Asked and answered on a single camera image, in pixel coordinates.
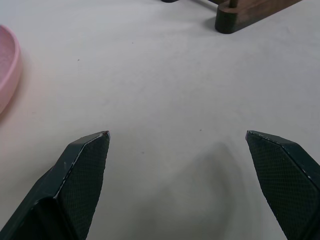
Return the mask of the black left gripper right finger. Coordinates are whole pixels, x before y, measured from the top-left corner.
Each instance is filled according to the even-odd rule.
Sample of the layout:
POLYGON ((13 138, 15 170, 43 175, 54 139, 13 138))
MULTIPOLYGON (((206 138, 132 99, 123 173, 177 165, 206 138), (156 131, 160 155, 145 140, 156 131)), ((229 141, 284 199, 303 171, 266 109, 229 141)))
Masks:
POLYGON ((320 166, 296 142, 249 130, 262 193, 288 240, 320 238, 320 166))

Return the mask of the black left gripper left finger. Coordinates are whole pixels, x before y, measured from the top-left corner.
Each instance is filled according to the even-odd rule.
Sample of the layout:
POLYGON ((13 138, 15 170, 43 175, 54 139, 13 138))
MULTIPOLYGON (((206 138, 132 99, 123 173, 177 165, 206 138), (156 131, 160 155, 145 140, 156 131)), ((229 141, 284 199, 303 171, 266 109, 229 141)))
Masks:
POLYGON ((110 133, 70 143, 0 231, 2 240, 85 240, 100 198, 110 133))

